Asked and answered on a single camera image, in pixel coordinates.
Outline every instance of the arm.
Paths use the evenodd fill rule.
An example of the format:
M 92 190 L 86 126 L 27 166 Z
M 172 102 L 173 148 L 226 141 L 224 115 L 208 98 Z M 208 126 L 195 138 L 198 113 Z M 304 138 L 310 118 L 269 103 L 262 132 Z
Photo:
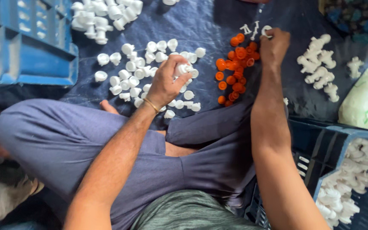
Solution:
M 187 62 L 180 55 L 170 55 L 161 64 L 147 94 L 158 109 L 170 103 L 191 74 L 173 81 L 177 63 Z M 123 188 L 135 163 L 144 136 L 156 116 L 147 102 L 136 110 L 127 123 L 109 140 L 86 172 L 69 207 L 64 229 L 111 229 L 110 208 Z
M 277 230 L 328 230 L 295 166 L 283 105 L 280 65 L 290 34 L 261 37 L 262 79 L 251 111 L 252 156 L 269 222 Z

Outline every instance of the hand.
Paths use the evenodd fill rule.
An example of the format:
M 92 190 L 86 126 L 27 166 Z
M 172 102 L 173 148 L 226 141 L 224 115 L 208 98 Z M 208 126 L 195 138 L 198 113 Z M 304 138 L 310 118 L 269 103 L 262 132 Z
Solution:
M 192 77 L 190 73 L 186 73 L 174 81 L 175 67 L 182 63 L 188 63 L 187 59 L 181 55 L 170 55 L 157 70 L 146 98 L 158 109 L 174 100 L 183 85 Z
M 260 37 L 262 65 L 271 68 L 280 68 L 289 47 L 290 33 L 284 32 L 279 28 L 274 28 L 267 30 L 266 34 L 273 37 L 271 39 L 264 35 Z

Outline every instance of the blue pants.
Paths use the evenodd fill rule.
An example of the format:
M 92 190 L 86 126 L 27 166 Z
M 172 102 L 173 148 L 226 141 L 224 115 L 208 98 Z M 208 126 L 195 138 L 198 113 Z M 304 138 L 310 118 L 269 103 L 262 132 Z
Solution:
M 178 190 L 209 193 L 242 205 L 255 175 L 249 125 L 250 102 L 171 121 L 164 137 L 148 130 L 125 186 L 115 199 L 112 228 L 128 229 L 155 199 Z M 89 165 L 127 117 L 64 102 L 32 99 L 0 115 L 0 144 L 27 173 L 70 202 Z M 184 157 L 165 155 L 165 142 L 204 145 Z

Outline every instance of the blue plastic sheet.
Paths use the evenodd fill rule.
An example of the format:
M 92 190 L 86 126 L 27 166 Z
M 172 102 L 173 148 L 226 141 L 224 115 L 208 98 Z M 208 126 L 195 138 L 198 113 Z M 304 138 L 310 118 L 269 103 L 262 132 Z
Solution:
M 273 0 L 268 4 L 251 4 L 238 0 L 181 0 L 171 7 L 164 5 L 161 0 L 144 0 L 143 13 L 139 18 L 128 24 L 122 32 L 107 32 L 109 41 L 106 45 L 96 44 L 81 32 L 72 32 L 74 43 L 79 47 L 79 78 L 75 86 L 68 89 L 57 86 L 0 86 L 0 108 L 36 97 L 99 108 L 99 102 L 107 99 L 121 114 L 129 116 L 135 111 L 133 100 L 125 103 L 110 93 L 108 79 L 96 83 L 93 77 L 98 70 L 107 72 L 109 77 L 118 75 L 127 61 L 125 55 L 122 56 L 120 65 L 116 67 L 112 63 L 99 66 L 97 55 L 120 52 L 123 44 L 130 43 L 135 45 L 139 56 L 144 57 L 144 49 L 149 41 L 158 42 L 174 38 L 179 41 L 177 52 L 194 52 L 198 47 L 206 48 L 207 55 L 194 64 L 200 76 L 187 89 L 195 93 L 192 101 L 201 102 L 200 112 L 218 108 L 220 105 L 217 98 L 220 95 L 228 95 L 230 91 L 228 89 L 228 92 L 223 92 L 218 89 L 218 82 L 215 80 L 217 72 L 215 61 L 218 58 L 225 59 L 227 53 L 233 50 L 229 40 L 241 32 L 239 28 L 243 24 L 248 24 L 253 30 L 256 20 L 260 21 L 260 29 L 264 25 L 270 25 L 291 33 L 291 44 L 282 65 L 283 93 L 289 99 L 289 112 L 301 117 L 337 121 L 339 106 L 355 83 L 355 80 L 350 79 L 345 65 L 354 56 L 359 56 L 368 65 L 368 45 L 341 38 L 319 13 L 316 0 Z M 296 63 L 297 57 L 307 49 L 310 38 L 313 36 L 318 38 L 325 33 L 332 36 L 332 41 L 325 45 L 325 49 L 333 50 L 335 52 L 333 59 L 337 61 L 337 66 L 331 72 L 335 74 L 334 83 L 339 87 L 338 103 L 329 102 L 323 90 L 315 90 L 312 85 L 306 84 L 304 82 L 306 74 L 300 73 L 302 66 Z M 231 72 L 224 73 L 225 76 L 229 76 Z M 254 99 L 258 92 L 260 74 L 260 61 L 246 69 L 244 75 L 248 80 L 247 92 L 242 100 Z M 150 81 L 151 77 L 141 80 L 140 87 Z M 180 94 L 177 99 L 183 99 L 183 95 Z M 176 113 L 176 118 L 194 114 L 186 108 L 181 110 L 172 108 L 172 110 Z M 169 119 L 162 116 L 163 114 L 160 114 L 155 119 L 151 128 L 166 127 Z

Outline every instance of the bare foot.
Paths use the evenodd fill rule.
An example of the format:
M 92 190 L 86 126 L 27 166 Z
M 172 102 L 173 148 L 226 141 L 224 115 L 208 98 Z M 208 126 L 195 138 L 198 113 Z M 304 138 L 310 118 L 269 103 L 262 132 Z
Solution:
M 119 112 L 117 112 L 115 107 L 111 106 L 107 100 L 103 100 L 100 102 L 100 108 L 106 112 L 119 114 Z

